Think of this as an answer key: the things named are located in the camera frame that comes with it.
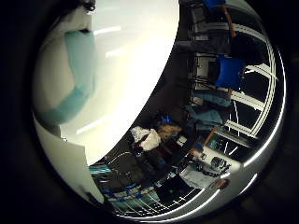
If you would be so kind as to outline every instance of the person's leg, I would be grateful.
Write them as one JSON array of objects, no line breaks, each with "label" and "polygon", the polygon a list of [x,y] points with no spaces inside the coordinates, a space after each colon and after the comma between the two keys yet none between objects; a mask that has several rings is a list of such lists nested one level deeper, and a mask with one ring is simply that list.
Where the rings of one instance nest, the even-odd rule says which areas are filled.
[{"label": "person's leg", "polygon": [[192,91],[192,96],[217,105],[229,106],[231,104],[231,99],[227,91],[194,90]]},{"label": "person's leg", "polygon": [[197,106],[186,105],[185,108],[190,113],[190,115],[193,119],[210,121],[210,122],[222,124],[221,116],[220,116],[219,112],[215,109],[201,111],[200,105],[197,105]]},{"label": "person's leg", "polygon": [[205,124],[201,120],[198,120],[195,124],[195,129],[197,131],[211,131],[214,127],[214,125]]},{"label": "person's leg", "polygon": [[208,40],[176,41],[174,50],[183,49],[200,53],[229,54],[230,40],[227,34],[211,34]]}]

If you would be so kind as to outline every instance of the blue cloth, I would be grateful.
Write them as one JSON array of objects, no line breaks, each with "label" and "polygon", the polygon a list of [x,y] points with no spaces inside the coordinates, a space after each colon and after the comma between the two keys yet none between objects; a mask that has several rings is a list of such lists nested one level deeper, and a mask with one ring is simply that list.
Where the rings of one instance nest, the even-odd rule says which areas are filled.
[{"label": "blue cloth", "polygon": [[195,143],[194,146],[198,149],[203,149],[203,146],[200,143]]},{"label": "blue cloth", "polygon": [[215,83],[216,87],[225,87],[238,90],[241,84],[241,76],[244,70],[244,63],[240,59],[219,57],[221,73]]},{"label": "blue cloth", "polygon": [[68,122],[85,105],[88,95],[74,88],[56,107],[41,114],[41,118],[51,125]]},{"label": "blue cloth", "polygon": [[221,106],[229,106],[231,104],[227,91],[194,90],[192,91],[192,96]]},{"label": "blue cloth", "polygon": [[95,45],[93,33],[80,31],[64,35],[68,62],[74,75],[75,85],[84,94],[94,91]]},{"label": "blue cloth", "polygon": [[200,120],[207,121],[207,122],[214,122],[214,123],[222,124],[221,116],[218,113],[218,111],[215,109],[196,112],[194,109],[196,107],[200,108],[200,105],[196,105],[196,106],[186,105],[185,107],[188,110],[188,112],[190,113],[191,117],[194,119],[200,119]]},{"label": "blue cloth", "polygon": [[218,5],[223,5],[226,3],[226,0],[204,0],[204,4],[209,7],[216,7]]},{"label": "blue cloth", "polygon": [[93,33],[67,32],[64,35],[64,42],[75,87],[56,107],[41,114],[40,117],[50,125],[59,125],[73,119],[94,92]]},{"label": "blue cloth", "polygon": [[231,99],[227,91],[194,90],[192,96],[203,99],[204,103],[202,105],[185,106],[191,116],[187,126],[196,130],[210,131],[215,126],[224,124],[231,105]]}]

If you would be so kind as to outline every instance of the blue chair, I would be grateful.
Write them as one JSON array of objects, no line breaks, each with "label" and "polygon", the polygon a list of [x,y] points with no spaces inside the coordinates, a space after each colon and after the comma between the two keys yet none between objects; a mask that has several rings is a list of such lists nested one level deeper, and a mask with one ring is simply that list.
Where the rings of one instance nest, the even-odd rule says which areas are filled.
[{"label": "blue chair", "polygon": [[199,83],[206,87],[213,85],[216,89],[223,87],[234,91],[239,90],[246,67],[242,60],[219,55],[213,66],[209,66],[208,69],[212,72],[209,72],[207,77],[194,74],[193,83]]},{"label": "blue chair", "polygon": [[219,56],[218,60],[221,71],[215,86],[238,91],[245,69],[243,61],[237,58],[226,58],[223,55]]}]

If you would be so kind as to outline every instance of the chair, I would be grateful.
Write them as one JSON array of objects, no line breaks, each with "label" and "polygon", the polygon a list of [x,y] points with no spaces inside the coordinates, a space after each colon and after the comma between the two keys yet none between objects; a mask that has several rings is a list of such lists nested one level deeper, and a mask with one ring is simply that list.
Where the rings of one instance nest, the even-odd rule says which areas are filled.
[{"label": "chair", "polygon": [[200,83],[206,87],[209,87],[210,89],[211,85],[213,85],[215,89],[226,88],[229,91],[239,90],[242,77],[244,76],[245,72],[245,64],[242,60],[219,55],[214,64],[216,68],[211,69],[213,72],[208,73],[207,76],[197,74],[196,68],[198,65],[196,63],[198,63],[198,60],[195,60],[194,74],[192,77],[192,80],[195,84]]},{"label": "chair", "polygon": [[192,13],[192,33],[200,35],[201,29],[198,25],[201,22],[224,21],[220,5],[225,4],[225,0],[203,0],[203,3],[193,3],[190,5]]}]

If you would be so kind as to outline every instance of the person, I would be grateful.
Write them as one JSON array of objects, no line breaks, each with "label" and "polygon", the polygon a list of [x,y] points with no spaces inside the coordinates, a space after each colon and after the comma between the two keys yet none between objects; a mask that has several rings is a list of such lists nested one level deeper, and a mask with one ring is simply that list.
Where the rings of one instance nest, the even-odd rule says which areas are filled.
[{"label": "person", "polygon": [[185,105],[189,113],[187,126],[196,130],[211,131],[215,126],[223,125],[231,111],[231,91],[194,90],[192,97],[204,100],[202,105]]},{"label": "person", "polygon": [[231,36],[232,37],[236,36],[231,14],[228,12],[227,7],[225,5],[226,0],[178,0],[178,3],[183,6],[189,6],[192,4],[204,4],[211,14],[218,13],[218,12],[214,12],[214,10],[216,7],[220,7],[227,20]]},{"label": "person", "polygon": [[[180,0],[183,5],[194,4],[194,0]],[[208,40],[179,40],[176,41],[173,51],[191,51],[210,54],[225,54],[233,58],[243,60],[245,65],[263,63],[263,56],[260,51],[259,41],[249,35],[237,33],[230,13],[225,5],[225,0],[204,0],[209,7],[220,6],[226,17],[229,26],[227,31],[209,31]]]}]

